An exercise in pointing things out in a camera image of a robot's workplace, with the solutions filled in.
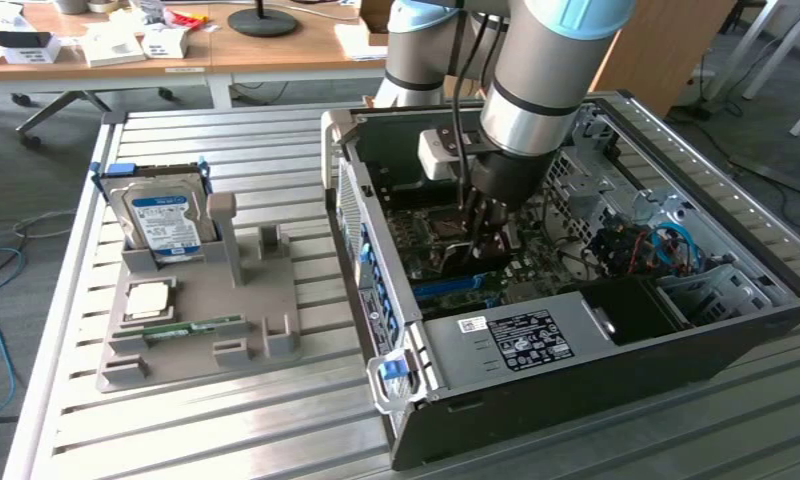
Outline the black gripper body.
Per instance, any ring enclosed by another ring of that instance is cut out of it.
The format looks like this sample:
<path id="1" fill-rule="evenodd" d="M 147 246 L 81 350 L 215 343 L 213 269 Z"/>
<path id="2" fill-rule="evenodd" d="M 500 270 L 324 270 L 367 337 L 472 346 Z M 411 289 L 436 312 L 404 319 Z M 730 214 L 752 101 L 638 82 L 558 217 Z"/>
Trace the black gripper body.
<path id="1" fill-rule="evenodd" d="M 472 162 L 471 184 L 498 202 L 522 206 L 535 194 L 554 160 L 554 151 L 532 157 L 506 151 L 484 153 Z"/>

